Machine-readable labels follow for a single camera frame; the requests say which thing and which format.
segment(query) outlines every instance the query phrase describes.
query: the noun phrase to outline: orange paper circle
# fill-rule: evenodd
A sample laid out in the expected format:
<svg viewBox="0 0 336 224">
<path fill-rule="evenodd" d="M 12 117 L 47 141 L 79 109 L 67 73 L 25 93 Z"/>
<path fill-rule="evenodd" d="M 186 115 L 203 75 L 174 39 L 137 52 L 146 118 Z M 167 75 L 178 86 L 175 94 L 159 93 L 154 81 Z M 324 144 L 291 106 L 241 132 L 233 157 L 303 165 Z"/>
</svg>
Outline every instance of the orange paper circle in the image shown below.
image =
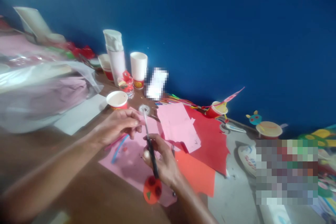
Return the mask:
<svg viewBox="0 0 336 224">
<path fill-rule="evenodd" d="M 159 179 L 155 179 L 154 176 L 149 176 L 143 187 L 143 197 L 148 204 L 155 204 L 161 197 L 162 184 Z"/>
</svg>

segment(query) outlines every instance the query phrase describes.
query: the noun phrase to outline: stack of paper cups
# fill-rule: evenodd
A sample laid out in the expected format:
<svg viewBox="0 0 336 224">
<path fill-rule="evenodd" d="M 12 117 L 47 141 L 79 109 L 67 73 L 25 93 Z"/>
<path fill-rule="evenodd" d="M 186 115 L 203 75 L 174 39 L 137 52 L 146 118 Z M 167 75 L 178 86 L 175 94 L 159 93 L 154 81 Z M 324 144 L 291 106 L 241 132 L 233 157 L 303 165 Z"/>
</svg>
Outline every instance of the stack of paper cups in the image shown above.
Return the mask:
<svg viewBox="0 0 336 224">
<path fill-rule="evenodd" d="M 113 81 L 112 69 L 110 64 L 110 57 L 108 54 L 101 54 L 98 56 L 99 63 L 104 71 L 104 74 L 109 81 Z"/>
<path fill-rule="evenodd" d="M 136 89 L 144 88 L 143 86 L 147 71 L 147 60 L 147 55 L 142 52 L 131 53 L 132 76 L 134 80 L 134 87 Z"/>
<path fill-rule="evenodd" d="M 118 85 L 118 78 L 123 77 L 123 72 L 126 70 L 125 54 L 121 33 L 115 30 L 103 30 L 106 42 L 106 50 L 110 57 L 110 64 L 113 74 L 114 84 Z"/>
</svg>

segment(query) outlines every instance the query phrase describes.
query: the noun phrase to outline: table surface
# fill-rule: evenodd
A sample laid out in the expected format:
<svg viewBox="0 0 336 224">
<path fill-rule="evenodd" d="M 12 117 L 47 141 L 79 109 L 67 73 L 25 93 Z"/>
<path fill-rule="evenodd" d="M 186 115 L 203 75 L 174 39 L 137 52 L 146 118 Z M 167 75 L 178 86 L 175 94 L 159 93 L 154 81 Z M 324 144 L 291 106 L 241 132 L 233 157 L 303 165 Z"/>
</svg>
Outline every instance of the table surface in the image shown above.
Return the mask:
<svg viewBox="0 0 336 224">
<path fill-rule="evenodd" d="M 104 74 L 96 79 L 104 85 L 101 95 L 118 90 Z M 155 102 L 147 100 L 143 91 L 136 90 L 129 105 L 138 109 L 147 104 L 156 112 Z M 90 132 L 112 110 L 104 109 L 98 116 L 69 136 L 54 126 L 26 134 L 0 131 L 0 168 L 2 188 L 5 189 L 24 174 Z M 142 192 L 98 163 L 108 151 L 101 150 L 72 180 L 51 208 L 65 211 L 73 223 L 186 223 L 179 201 L 168 208 L 149 205 Z M 200 195 L 207 205 L 206 195 Z"/>
</svg>

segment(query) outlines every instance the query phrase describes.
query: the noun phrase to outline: plastic bag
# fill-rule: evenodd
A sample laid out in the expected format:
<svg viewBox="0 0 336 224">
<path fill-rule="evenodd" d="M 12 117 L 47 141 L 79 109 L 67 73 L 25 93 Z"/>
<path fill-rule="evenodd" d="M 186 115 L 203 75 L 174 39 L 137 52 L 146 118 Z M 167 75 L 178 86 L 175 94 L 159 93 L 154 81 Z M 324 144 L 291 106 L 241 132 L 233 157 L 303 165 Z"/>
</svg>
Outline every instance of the plastic bag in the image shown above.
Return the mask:
<svg viewBox="0 0 336 224">
<path fill-rule="evenodd" d="M 79 77 L 67 77 L 77 73 Z M 0 126 L 12 133 L 24 133 L 53 124 L 66 110 L 100 93 L 103 85 L 95 80 L 94 74 L 92 68 L 71 61 L 49 62 L 1 74 Z M 87 90 L 81 86 L 83 80 L 88 83 Z M 48 98 L 57 102 L 49 104 Z"/>
</svg>

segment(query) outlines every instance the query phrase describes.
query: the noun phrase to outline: pink construction paper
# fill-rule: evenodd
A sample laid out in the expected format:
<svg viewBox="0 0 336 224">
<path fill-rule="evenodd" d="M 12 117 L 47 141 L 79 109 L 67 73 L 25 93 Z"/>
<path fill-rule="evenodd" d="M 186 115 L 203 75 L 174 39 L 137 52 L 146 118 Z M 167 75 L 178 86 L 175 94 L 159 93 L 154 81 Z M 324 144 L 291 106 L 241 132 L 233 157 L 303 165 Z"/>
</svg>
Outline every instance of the pink construction paper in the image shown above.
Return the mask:
<svg viewBox="0 0 336 224">
<path fill-rule="evenodd" d="M 0 36 L 0 53 L 15 56 L 24 52 L 41 51 L 42 46 L 30 43 L 23 34 Z"/>
<path fill-rule="evenodd" d="M 159 106 L 157 116 L 166 140 L 183 142 L 191 153 L 201 147 L 201 141 L 193 126 L 183 103 L 173 103 Z"/>
<path fill-rule="evenodd" d="M 149 133 L 162 134 L 160 123 L 153 118 L 147 118 L 147 125 Z M 134 140 L 131 140 L 129 137 L 125 140 L 114 164 L 112 164 L 111 161 L 119 143 L 113 145 L 109 155 L 99 161 L 102 166 L 106 167 L 141 192 L 144 190 L 146 179 L 149 176 L 153 176 L 152 169 L 150 169 L 142 159 L 143 149 L 147 144 L 143 139 L 144 136 L 146 136 L 146 128 L 145 126 L 142 126 L 142 133 L 136 133 Z M 175 203 L 177 199 L 176 197 L 173 197 L 172 194 L 173 191 L 162 183 L 162 194 L 159 203 L 165 207 Z"/>
</svg>

